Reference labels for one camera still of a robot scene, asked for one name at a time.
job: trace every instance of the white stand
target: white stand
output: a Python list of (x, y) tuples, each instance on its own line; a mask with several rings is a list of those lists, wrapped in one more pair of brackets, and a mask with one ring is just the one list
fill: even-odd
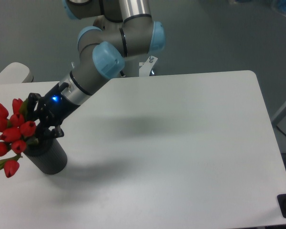
[(278, 109), (278, 111), (272, 116), (271, 124), (275, 127), (286, 116), (286, 101)]
[(157, 57), (150, 56), (146, 60), (146, 62), (141, 62), (140, 63), (141, 68), (139, 69), (139, 76), (149, 76), (157, 60), (158, 60)]
[(9, 64), (0, 72), (0, 84), (30, 83), (33, 82), (33, 79), (33, 74), (29, 68), (18, 62)]

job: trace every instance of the white table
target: white table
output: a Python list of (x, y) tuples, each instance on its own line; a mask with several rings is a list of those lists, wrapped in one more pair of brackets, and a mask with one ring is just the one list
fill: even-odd
[[(0, 85), (0, 102), (55, 84)], [(253, 72), (114, 79), (62, 128), (61, 173), (25, 157), (14, 177), (0, 172), (0, 229), (286, 224), (286, 172)]]

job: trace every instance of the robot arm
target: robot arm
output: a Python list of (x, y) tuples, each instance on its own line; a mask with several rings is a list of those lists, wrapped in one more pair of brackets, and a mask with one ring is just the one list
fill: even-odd
[[(84, 28), (78, 36), (80, 64), (44, 97), (30, 94), (29, 114), (40, 120), (36, 132), (40, 139), (63, 136), (63, 120), (119, 75), (124, 58), (155, 53), (165, 46), (164, 29), (152, 20), (148, 0), (63, 0), (63, 4), (71, 18), (104, 15), (123, 24), (115, 30)], [(44, 136), (50, 126), (55, 127), (51, 136)]]

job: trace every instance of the blue led light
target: blue led light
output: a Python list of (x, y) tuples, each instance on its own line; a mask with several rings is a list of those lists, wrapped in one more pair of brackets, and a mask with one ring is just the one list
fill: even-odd
[(52, 100), (53, 100), (54, 102), (58, 102), (58, 101), (59, 101), (59, 97), (55, 95), (55, 96), (52, 97)]

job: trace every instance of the concrete floor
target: concrete floor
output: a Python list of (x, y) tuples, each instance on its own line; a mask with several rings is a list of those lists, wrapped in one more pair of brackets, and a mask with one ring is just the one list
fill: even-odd
[[(150, 5), (167, 36), (166, 49), (157, 55), (157, 75), (252, 70), (270, 116), (286, 100), (286, 18), (272, 11), (268, 0), (233, 6), (226, 0), (151, 0)], [(0, 0), (0, 72), (20, 62), (37, 82), (60, 80), (71, 62), (79, 62), (77, 35), (93, 21), (69, 20), (59, 0)], [(286, 131), (286, 119), (280, 126)], [(286, 152), (285, 137), (276, 136)]]

